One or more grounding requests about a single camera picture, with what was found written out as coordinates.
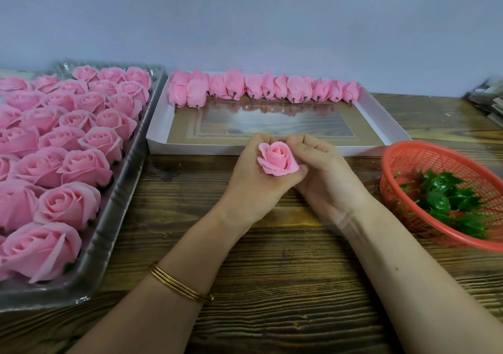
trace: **person's left hand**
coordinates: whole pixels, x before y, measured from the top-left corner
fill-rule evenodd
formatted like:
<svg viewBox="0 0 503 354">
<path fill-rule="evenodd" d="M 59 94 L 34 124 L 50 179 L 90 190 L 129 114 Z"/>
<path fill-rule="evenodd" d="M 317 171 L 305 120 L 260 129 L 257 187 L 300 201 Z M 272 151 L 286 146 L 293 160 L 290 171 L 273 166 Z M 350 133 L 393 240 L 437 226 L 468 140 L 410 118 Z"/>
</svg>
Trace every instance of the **person's left hand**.
<svg viewBox="0 0 503 354">
<path fill-rule="evenodd" d="M 215 206 L 242 228 L 242 235 L 262 219 L 290 188 L 296 186 L 307 174 L 307 166 L 292 174 L 272 176 L 264 172 L 257 162 L 261 156 L 259 143 L 273 143 L 277 139 L 267 134 L 255 134 L 237 160 L 227 189 Z"/>
</svg>

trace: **person's right arm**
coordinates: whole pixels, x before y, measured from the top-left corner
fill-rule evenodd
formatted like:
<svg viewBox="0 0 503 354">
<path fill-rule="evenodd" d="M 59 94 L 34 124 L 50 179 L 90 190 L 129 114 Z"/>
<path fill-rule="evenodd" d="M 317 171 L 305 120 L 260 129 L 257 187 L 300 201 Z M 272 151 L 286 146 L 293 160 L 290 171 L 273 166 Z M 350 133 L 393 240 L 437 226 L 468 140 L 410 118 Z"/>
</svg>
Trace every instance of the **person's right arm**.
<svg viewBox="0 0 503 354">
<path fill-rule="evenodd" d="M 297 189 L 348 239 L 407 353 L 503 352 L 503 325 L 368 193 L 335 147 L 310 135 L 287 144 L 309 166 Z"/>
</svg>

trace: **person's left arm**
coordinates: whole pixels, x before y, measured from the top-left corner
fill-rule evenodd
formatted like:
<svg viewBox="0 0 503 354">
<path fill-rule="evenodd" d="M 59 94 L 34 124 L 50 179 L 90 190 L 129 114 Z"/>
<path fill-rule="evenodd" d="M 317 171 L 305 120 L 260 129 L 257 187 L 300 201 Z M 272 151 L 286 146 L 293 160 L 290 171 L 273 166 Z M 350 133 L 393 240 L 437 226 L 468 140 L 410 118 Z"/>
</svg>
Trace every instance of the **person's left arm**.
<svg viewBox="0 0 503 354">
<path fill-rule="evenodd" d="M 199 294 L 208 294 L 218 269 L 240 237 L 307 173 L 301 166 L 285 176 L 265 174 L 256 161 L 262 142 L 273 141 L 263 134 L 251 138 L 220 201 L 158 263 Z M 183 353 L 200 310 L 198 302 L 147 275 L 68 353 Z"/>
</svg>

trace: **bracelet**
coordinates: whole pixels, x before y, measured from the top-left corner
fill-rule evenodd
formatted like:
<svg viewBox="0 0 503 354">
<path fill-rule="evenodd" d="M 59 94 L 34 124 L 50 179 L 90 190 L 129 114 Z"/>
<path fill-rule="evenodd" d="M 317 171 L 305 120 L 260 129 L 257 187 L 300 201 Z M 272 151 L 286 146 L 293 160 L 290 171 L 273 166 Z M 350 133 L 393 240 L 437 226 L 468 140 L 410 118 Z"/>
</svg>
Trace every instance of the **bracelet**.
<svg viewBox="0 0 503 354">
<path fill-rule="evenodd" d="M 150 273 L 160 282 L 162 282 L 167 287 L 171 288 L 175 292 L 187 297 L 190 300 L 194 300 L 200 302 L 202 304 L 207 304 L 208 302 L 213 301 L 213 296 L 208 294 L 204 296 L 199 294 L 189 287 L 186 287 L 181 282 L 175 280 L 173 277 L 164 272 L 161 268 L 159 268 L 155 263 L 150 267 Z"/>
</svg>

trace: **wall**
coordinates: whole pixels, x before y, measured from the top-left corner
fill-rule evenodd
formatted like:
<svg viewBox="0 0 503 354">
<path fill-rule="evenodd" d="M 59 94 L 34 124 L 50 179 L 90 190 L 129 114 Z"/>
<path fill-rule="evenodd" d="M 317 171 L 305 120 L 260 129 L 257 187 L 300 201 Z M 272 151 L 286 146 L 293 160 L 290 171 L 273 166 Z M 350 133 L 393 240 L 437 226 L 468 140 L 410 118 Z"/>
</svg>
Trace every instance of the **wall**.
<svg viewBox="0 0 503 354">
<path fill-rule="evenodd" d="M 502 0 L 0 0 L 0 8 L 8 68 L 87 57 L 446 96 L 503 73 Z"/>
</svg>

